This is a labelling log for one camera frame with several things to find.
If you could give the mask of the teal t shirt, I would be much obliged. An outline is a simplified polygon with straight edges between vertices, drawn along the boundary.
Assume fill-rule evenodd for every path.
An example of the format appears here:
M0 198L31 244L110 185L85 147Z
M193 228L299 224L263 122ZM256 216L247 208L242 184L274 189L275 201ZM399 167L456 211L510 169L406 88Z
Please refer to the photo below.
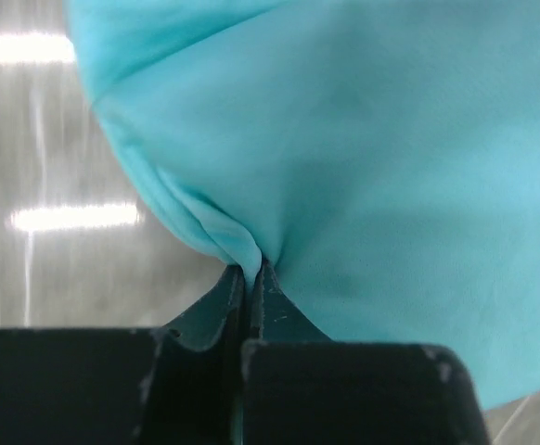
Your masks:
M540 390L540 1L70 1L84 90L161 222L338 340Z

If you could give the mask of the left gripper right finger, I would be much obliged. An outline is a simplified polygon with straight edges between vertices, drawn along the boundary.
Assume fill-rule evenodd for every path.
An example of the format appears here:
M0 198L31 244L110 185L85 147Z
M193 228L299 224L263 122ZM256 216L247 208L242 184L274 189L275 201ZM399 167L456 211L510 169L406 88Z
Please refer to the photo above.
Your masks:
M264 265L241 348L246 444L486 444L469 373L449 349L338 342Z

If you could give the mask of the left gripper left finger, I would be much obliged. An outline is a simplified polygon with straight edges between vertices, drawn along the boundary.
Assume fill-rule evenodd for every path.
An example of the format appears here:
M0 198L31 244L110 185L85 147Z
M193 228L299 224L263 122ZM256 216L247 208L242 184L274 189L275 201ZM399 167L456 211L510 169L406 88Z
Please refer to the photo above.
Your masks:
M162 326L0 328L0 444L225 444L240 269Z

